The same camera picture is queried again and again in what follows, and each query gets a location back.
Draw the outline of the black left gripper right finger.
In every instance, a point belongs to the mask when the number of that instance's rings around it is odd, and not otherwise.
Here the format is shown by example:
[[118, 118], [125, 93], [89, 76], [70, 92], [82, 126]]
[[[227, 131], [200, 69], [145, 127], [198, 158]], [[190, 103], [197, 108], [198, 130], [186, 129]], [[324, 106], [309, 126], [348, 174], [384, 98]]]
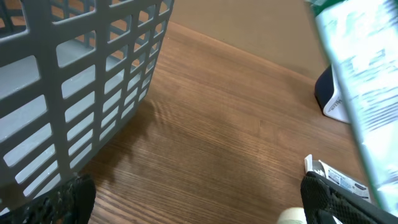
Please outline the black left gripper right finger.
[[397, 224], [397, 217], [317, 174], [307, 172], [300, 185], [308, 224]]

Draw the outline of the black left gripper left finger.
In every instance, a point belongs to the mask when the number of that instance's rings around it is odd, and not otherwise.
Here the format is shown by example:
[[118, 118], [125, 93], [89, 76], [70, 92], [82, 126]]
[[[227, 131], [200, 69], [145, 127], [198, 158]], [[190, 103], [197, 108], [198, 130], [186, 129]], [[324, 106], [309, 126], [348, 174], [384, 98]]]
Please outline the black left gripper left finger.
[[95, 205], [91, 175], [78, 175], [32, 201], [1, 215], [1, 224], [87, 224]]

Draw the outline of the green lid jar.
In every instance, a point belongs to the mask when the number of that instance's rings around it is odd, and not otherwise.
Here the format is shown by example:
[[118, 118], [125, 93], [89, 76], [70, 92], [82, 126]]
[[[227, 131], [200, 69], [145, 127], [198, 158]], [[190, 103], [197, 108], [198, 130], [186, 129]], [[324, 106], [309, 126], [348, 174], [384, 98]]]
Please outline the green lid jar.
[[292, 207], [280, 213], [276, 224], [307, 224], [304, 209]]

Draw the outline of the green glove package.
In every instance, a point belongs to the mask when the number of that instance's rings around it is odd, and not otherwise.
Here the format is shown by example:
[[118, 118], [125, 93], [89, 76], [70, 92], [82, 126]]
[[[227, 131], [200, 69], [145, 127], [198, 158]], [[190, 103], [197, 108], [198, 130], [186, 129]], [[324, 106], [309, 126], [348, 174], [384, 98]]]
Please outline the green glove package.
[[397, 215], [397, 1], [309, 1], [379, 206]]

